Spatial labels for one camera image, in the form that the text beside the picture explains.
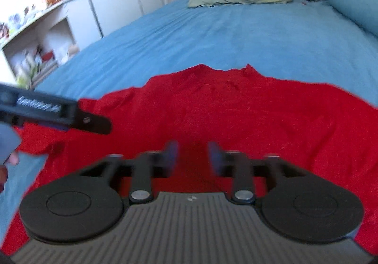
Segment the left hand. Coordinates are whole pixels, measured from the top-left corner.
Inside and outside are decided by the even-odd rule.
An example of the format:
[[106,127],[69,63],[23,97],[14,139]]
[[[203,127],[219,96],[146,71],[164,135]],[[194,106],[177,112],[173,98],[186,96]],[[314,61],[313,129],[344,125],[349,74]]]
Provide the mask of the left hand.
[[8,169],[7,165],[16,166],[19,163],[19,155],[17,152],[13,152],[7,160],[0,166],[0,193],[4,191],[4,186],[8,181]]

